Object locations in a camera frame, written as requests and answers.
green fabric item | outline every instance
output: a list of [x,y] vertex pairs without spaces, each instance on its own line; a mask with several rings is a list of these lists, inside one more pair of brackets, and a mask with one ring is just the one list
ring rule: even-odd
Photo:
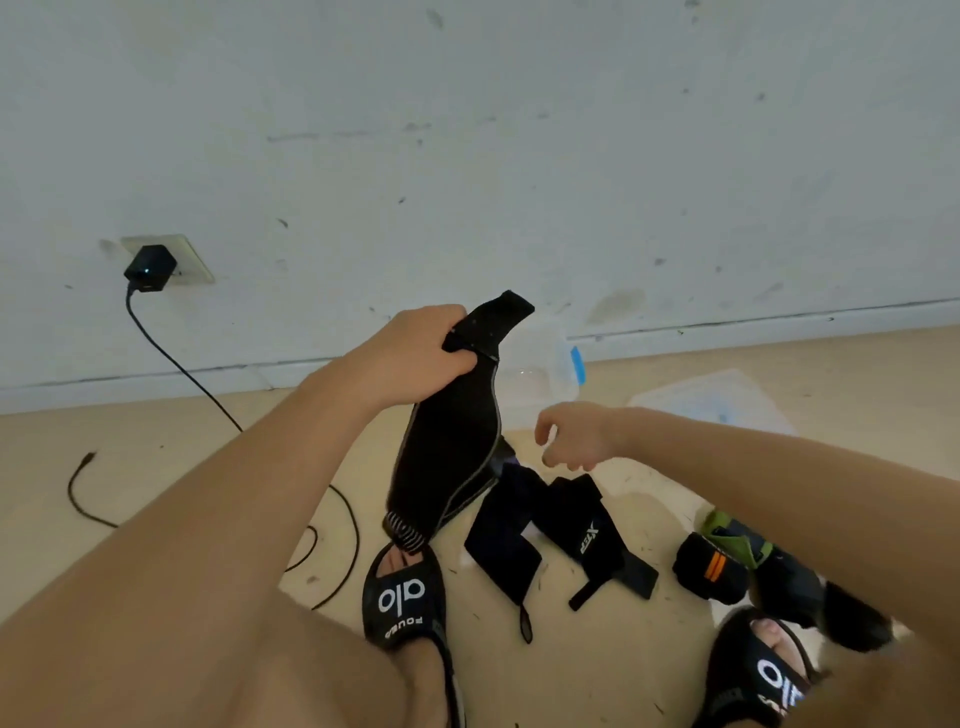
[[755,570],[774,550],[774,545],[760,534],[723,511],[711,511],[700,533],[749,570]]

baseboard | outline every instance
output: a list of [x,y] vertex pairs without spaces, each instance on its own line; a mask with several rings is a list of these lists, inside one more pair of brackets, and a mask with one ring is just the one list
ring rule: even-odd
[[586,361],[601,361],[955,324],[960,324],[960,299],[576,336],[570,341]]
[[[613,332],[577,336],[570,342],[586,361],[599,361],[955,324],[960,324],[960,299]],[[329,359],[248,364],[196,370],[192,374],[214,394],[251,392],[294,387],[327,361]],[[196,387],[179,372],[85,379],[0,388],[0,414],[197,394]]]

black slide sandal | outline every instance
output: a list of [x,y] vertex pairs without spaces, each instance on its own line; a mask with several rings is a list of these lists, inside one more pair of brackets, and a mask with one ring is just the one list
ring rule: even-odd
[[804,699],[818,675],[797,636],[774,620],[793,640],[809,678],[798,675],[754,634],[756,619],[771,619],[756,607],[732,612],[720,627],[707,667],[707,695],[693,728],[722,728],[749,718],[777,728],[790,709]]
[[418,564],[377,576],[380,562],[392,547],[393,544],[387,544],[380,549],[364,580],[364,637],[387,652],[420,637],[433,642],[444,661],[448,728],[466,728],[464,701],[446,645],[446,589],[440,562],[433,549],[424,546],[420,552],[423,560]]

toe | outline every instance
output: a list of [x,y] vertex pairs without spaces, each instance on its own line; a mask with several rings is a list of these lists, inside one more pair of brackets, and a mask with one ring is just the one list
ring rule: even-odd
[[773,619],[755,619],[751,629],[756,637],[770,647],[777,656],[791,666],[798,674],[806,677],[804,658],[793,638]]
[[377,576],[386,576],[396,573],[423,560],[423,554],[409,554],[401,551],[397,546],[391,546],[380,561],[376,569]]

blue label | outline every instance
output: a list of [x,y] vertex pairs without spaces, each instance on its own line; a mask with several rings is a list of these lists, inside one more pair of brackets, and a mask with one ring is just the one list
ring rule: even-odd
[[587,368],[584,366],[584,358],[576,347],[570,350],[570,358],[573,359],[573,371],[577,373],[577,384],[582,387],[587,383]]

